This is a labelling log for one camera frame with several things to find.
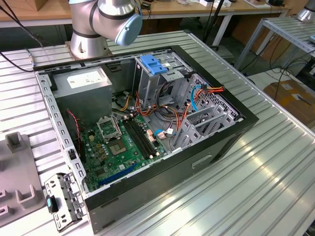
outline wooden table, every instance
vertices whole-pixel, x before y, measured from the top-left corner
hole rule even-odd
[[[18,8],[14,8],[13,10],[25,26],[72,24],[70,6],[66,0],[48,0],[38,12]],[[209,16],[210,10],[211,7],[205,7],[199,3],[182,5],[176,0],[171,0],[170,2],[156,1],[152,3],[150,19]],[[233,15],[280,13],[280,16],[285,16],[288,10],[289,7],[280,8],[275,6],[272,8],[259,9],[249,5],[243,0],[238,0],[236,3],[232,3],[230,7],[221,9],[219,15],[224,16],[224,20],[213,45],[219,45]],[[149,12],[143,10],[143,18],[148,19],[148,17]],[[18,25],[11,21],[3,12],[0,12],[0,28],[17,26]]]

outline metal bracket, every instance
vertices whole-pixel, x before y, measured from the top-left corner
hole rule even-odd
[[[53,216],[58,232],[82,220],[86,208],[73,173],[52,176],[45,182],[45,188],[49,197],[56,200],[58,211],[53,213]]]

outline aluminum workbench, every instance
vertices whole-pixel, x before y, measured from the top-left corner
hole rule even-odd
[[[114,53],[181,45],[259,117],[228,154],[112,224],[98,235],[302,235],[315,219],[315,135],[192,34],[139,36],[129,47],[108,42]],[[37,65],[72,60],[64,45],[33,49]],[[31,68],[26,51],[6,55]],[[33,73],[1,58],[0,138],[28,134],[43,184],[66,166]],[[0,229],[0,235],[58,235],[42,208]],[[87,216],[61,235],[91,235]]]
[[[283,67],[288,65],[290,60],[296,55],[298,49],[305,51],[307,54],[310,54],[310,56],[315,56],[315,43],[309,40],[310,36],[315,35],[315,20],[313,20],[312,23],[303,23],[294,17],[265,18],[261,19],[244,50],[239,56],[237,62],[235,63],[236,69],[239,69],[242,65],[247,53],[252,48],[252,45],[256,41],[263,27],[270,29],[270,32],[257,50],[257,55],[259,55],[264,50],[274,34],[277,34],[296,46],[291,56],[289,56],[286,62],[283,64]]]

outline blue tab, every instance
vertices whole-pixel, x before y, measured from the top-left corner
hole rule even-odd
[[[167,72],[167,68],[161,65],[158,59],[152,55],[140,56],[142,63],[151,71],[153,75],[162,74]]]

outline blue pcie slot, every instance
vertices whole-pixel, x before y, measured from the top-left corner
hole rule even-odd
[[[107,177],[107,178],[105,178],[105,179],[99,181],[99,182],[98,182],[98,185],[99,185],[99,186],[102,186],[102,185],[104,185],[104,184],[108,184],[108,183],[110,183],[110,182],[112,182],[112,181],[114,181],[114,180],[116,180],[116,179],[118,179],[118,178],[120,178],[120,177],[122,177],[122,176],[125,176],[125,175],[129,174],[130,172],[133,171],[133,169],[135,168],[135,166],[136,166],[137,164],[138,164],[138,163],[135,163],[135,164],[133,164],[132,166],[128,167],[127,169],[125,169],[125,170],[123,170],[123,171],[120,171],[120,172],[118,172],[118,173],[116,173],[116,174],[114,174],[114,175],[112,175],[112,176],[110,176],[110,177]]]

